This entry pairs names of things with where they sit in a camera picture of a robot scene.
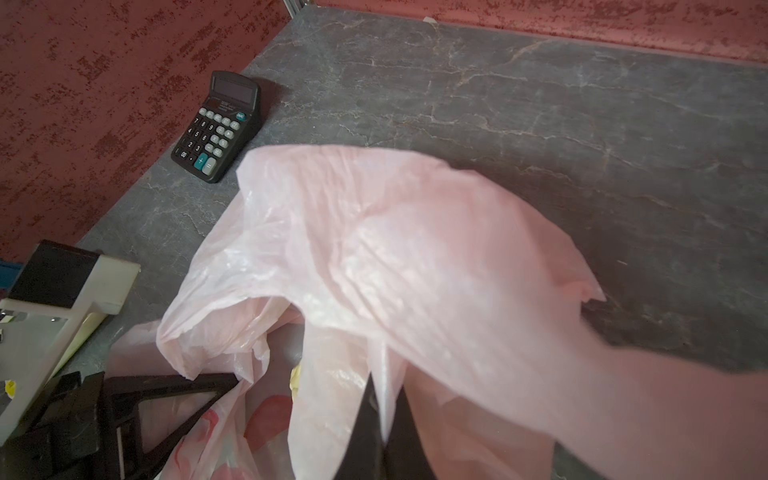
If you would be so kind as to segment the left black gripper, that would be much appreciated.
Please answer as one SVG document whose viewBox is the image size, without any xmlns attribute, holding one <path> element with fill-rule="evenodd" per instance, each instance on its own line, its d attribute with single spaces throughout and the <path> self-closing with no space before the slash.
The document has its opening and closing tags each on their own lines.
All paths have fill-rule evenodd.
<svg viewBox="0 0 768 480">
<path fill-rule="evenodd" d="M 203 414 L 237 385 L 225 373 L 103 380 L 102 372 L 50 380 L 1 447 L 1 477 L 91 479 L 99 452 L 97 479 L 153 479 Z"/>
</svg>

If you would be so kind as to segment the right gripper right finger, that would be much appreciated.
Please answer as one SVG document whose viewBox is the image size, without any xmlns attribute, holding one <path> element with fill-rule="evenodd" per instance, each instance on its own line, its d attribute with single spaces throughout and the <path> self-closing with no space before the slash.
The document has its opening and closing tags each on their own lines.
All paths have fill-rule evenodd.
<svg viewBox="0 0 768 480">
<path fill-rule="evenodd" d="M 386 479 L 435 480 L 404 389 L 397 397 L 392 428 L 384 448 Z"/>
</svg>

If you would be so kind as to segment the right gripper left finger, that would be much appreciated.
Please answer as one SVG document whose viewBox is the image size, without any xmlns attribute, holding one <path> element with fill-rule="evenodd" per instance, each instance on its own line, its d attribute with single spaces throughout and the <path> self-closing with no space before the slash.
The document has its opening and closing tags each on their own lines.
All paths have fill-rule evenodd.
<svg viewBox="0 0 768 480">
<path fill-rule="evenodd" d="M 383 480 L 385 478 L 379 405 L 373 378 L 369 377 L 345 454 L 334 480 Z"/>
</svg>

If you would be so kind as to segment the pink plastic bag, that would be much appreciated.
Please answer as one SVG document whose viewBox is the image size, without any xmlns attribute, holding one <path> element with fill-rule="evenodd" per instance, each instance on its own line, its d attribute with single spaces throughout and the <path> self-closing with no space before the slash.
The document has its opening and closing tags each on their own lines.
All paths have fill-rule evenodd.
<svg viewBox="0 0 768 480">
<path fill-rule="evenodd" d="M 487 178 L 414 152 L 251 151 L 239 190 L 119 373 L 231 372 L 163 479 L 331 479 L 369 377 L 383 447 L 405 390 L 440 479 L 763 479 L 767 377 L 608 345 L 571 238 Z"/>
</svg>

